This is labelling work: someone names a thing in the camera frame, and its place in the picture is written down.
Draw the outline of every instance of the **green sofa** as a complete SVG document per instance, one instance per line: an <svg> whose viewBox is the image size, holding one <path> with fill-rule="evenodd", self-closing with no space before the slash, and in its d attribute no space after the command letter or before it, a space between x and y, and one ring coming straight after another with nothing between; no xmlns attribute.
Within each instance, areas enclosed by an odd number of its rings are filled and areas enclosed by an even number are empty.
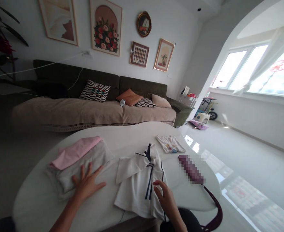
<svg viewBox="0 0 284 232"><path fill-rule="evenodd" d="M50 61L34 60L33 67L41 67L50 64ZM36 84L45 83L60 83L70 88L75 82L81 71L80 67L75 67L66 64L56 63L43 68L35 70L37 80L36 81L19 81L17 85L34 90ZM167 97L167 85L144 81L140 79L117 76L115 74L100 72L91 69L83 69L79 79L75 85L68 90L68 97L79 98L82 90L84 89L87 80L111 86L107 95L107 101L113 101L117 96L125 92L127 89L131 89L138 95L151 99L152 94L159 95L168 100L172 109L176 112L176 119L174 122L175 127L182 126L192 109L172 98Z"/></svg>

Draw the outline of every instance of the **tiled floor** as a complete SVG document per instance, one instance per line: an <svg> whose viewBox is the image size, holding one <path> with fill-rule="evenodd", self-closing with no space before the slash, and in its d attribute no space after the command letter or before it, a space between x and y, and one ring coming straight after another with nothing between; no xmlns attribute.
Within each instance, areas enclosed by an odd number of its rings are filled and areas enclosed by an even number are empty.
<svg viewBox="0 0 284 232"><path fill-rule="evenodd" d="M220 182L224 219L217 231L284 232L284 153L215 122L209 126L178 130ZM11 215L17 191L35 164L67 136L0 139L0 218ZM216 213L194 212L202 225Z"/></svg>

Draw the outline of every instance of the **black and white pillow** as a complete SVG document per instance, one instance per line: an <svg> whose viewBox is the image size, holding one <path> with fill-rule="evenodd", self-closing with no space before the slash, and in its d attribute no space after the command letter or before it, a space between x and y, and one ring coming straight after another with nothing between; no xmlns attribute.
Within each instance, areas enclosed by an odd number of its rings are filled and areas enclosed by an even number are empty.
<svg viewBox="0 0 284 232"><path fill-rule="evenodd" d="M142 98L136 103L136 107L154 107L156 106L150 99Z"/></svg>
<svg viewBox="0 0 284 232"><path fill-rule="evenodd" d="M87 85L83 89L79 99L93 100L98 102L105 102L110 86L101 85L91 80L87 81Z"/></svg>

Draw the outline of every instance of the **window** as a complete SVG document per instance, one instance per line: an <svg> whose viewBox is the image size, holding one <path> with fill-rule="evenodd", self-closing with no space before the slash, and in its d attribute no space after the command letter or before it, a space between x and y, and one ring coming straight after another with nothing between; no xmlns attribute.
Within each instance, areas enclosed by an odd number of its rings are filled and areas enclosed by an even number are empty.
<svg viewBox="0 0 284 232"><path fill-rule="evenodd" d="M237 90L246 84L268 45L231 50L211 87ZM284 54L257 78L249 92L284 95Z"/></svg>

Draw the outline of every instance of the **electrical outlet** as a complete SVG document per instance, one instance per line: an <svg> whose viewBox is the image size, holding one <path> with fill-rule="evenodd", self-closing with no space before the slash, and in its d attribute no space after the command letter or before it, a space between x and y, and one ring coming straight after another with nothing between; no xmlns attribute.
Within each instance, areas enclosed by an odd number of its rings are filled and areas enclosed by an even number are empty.
<svg viewBox="0 0 284 232"><path fill-rule="evenodd" d="M90 53L90 50L82 51L82 53L83 53L82 54L83 57L90 58L90 59L93 58L93 56Z"/></svg>

